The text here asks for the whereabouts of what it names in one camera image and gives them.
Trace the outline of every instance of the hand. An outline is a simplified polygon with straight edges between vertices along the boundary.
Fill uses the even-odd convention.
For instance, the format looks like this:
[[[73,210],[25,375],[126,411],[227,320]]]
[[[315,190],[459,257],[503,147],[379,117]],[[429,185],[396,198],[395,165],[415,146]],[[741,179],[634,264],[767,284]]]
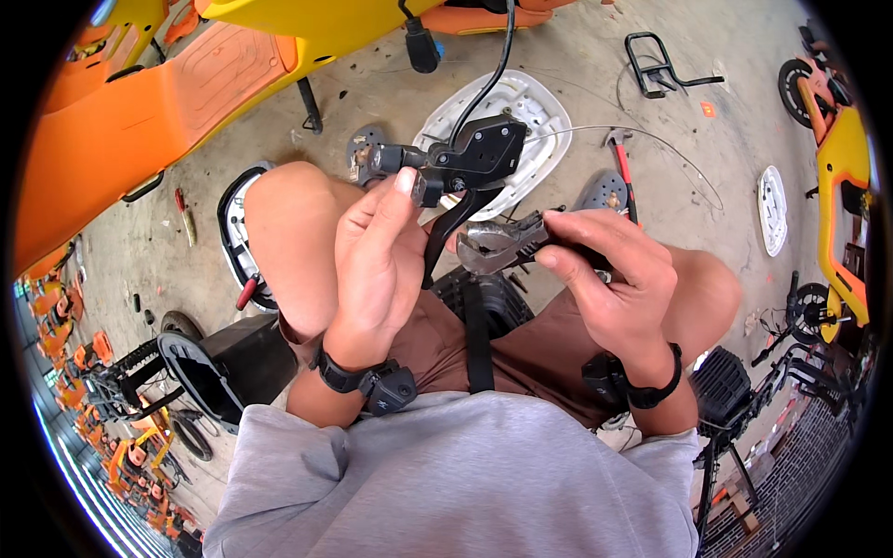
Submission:
[[[589,336],[623,362],[634,386],[665,385],[672,353],[661,322],[676,288],[670,252],[610,209],[543,217],[552,233],[603,254],[625,279],[602,283],[582,256],[562,246],[536,253],[573,293]]]
[[[428,235],[409,196],[415,172],[383,180],[338,222],[338,311],[323,346],[348,370],[387,358],[419,298]]]

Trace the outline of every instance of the knee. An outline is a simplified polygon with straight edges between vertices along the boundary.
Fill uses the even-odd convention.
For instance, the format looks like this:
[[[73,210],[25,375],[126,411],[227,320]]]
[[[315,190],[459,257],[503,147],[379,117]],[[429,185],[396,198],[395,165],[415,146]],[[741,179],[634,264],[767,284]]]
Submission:
[[[263,213],[283,206],[313,206],[332,198],[329,177],[316,166],[297,161],[261,175],[245,193],[246,214]]]
[[[741,285],[735,273],[709,252],[693,250],[689,254],[687,275],[697,283],[700,295],[717,315],[734,319],[741,304]]]

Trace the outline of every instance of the screwdriver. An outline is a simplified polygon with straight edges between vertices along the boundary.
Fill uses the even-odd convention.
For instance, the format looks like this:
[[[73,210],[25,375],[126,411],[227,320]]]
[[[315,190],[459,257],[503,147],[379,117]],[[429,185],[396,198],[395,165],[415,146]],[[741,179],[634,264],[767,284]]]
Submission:
[[[236,310],[242,311],[245,310],[246,304],[251,300],[251,295],[255,293],[257,283],[261,279],[261,268],[257,265],[257,262],[255,262],[255,257],[251,255],[251,250],[248,249],[248,244],[245,242],[245,238],[242,237],[242,233],[238,231],[238,218],[233,217],[230,219],[230,222],[233,224],[232,229],[233,232],[236,233],[238,242],[245,248],[245,253],[248,254],[248,259],[251,260],[251,263],[257,270],[248,278],[248,281],[245,282],[245,286],[242,287],[242,293],[238,296],[238,300],[236,301]]]
[[[179,188],[173,191],[173,197],[177,201],[177,209],[183,217],[183,226],[186,227],[186,234],[189,236],[189,247],[196,245],[196,224],[192,221],[192,212],[186,208],[183,203],[183,192]]]

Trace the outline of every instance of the brown shorts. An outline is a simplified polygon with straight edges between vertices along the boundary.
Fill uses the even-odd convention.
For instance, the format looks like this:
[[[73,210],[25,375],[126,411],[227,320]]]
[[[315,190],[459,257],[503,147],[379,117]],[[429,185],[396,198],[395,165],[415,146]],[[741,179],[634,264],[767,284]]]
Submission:
[[[280,326],[295,354],[307,364],[318,338],[299,344],[285,321]],[[583,383],[580,367],[602,349],[589,337],[567,289],[536,318],[490,346],[496,391],[551,401],[586,428],[613,415]],[[413,372],[420,394],[469,390],[465,325],[430,291],[421,292],[388,356]]]

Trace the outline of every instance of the black strap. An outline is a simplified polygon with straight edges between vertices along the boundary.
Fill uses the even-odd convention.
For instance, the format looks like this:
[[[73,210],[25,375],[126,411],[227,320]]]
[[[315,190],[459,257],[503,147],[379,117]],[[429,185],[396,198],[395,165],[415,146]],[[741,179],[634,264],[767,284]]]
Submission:
[[[493,358],[487,329],[487,311],[480,285],[472,279],[462,289],[465,302],[465,344],[468,350],[469,392],[493,390]]]

